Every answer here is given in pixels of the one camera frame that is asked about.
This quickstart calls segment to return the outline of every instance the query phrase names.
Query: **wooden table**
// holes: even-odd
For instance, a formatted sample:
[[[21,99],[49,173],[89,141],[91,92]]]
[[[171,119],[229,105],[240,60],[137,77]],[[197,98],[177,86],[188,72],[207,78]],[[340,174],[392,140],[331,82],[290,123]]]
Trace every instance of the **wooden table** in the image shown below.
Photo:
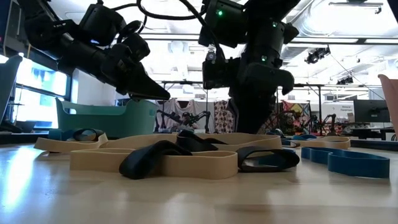
[[[390,180],[335,174],[306,160],[290,172],[225,180],[130,180],[70,172],[68,155],[2,146],[0,223],[397,224],[398,154],[368,152],[392,159]]]

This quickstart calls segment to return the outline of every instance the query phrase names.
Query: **table surface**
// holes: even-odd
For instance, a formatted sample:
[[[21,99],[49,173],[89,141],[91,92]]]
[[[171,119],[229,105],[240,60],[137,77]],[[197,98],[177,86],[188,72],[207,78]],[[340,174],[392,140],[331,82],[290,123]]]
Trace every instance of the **table surface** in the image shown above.
[[[68,155],[0,146],[0,223],[398,223],[398,154],[353,150],[390,157],[391,178],[302,160],[289,172],[224,180],[130,180],[69,171]]]

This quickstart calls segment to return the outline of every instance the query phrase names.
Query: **sign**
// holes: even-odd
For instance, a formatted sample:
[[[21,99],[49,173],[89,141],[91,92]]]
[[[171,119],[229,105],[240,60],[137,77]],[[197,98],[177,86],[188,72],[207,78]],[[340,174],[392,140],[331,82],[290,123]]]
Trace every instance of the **sign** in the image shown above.
[[[322,104],[322,119],[325,119],[329,114],[336,114],[337,118],[348,119],[348,113],[354,113],[354,103]]]

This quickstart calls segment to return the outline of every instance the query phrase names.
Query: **computer monitor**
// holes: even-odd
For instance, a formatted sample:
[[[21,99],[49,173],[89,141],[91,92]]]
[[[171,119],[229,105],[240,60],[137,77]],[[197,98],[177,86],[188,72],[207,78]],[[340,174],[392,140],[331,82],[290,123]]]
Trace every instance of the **computer monitor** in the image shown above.
[[[355,122],[391,122],[385,100],[354,100]]]

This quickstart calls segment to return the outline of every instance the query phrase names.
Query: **green plastic bin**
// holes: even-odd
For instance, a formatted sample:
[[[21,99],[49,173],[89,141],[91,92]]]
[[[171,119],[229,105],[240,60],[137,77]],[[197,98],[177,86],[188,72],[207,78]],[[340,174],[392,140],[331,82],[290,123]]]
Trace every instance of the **green plastic bin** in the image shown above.
[[[111,138],[124,138],[154,131],[157,106],[147,100],[132,101],[126,106],[88,106],[67,101],[57,102],[58,128],[68,131],[76,128],[99,129]],[[70,114],[65,109],[74,109]]]

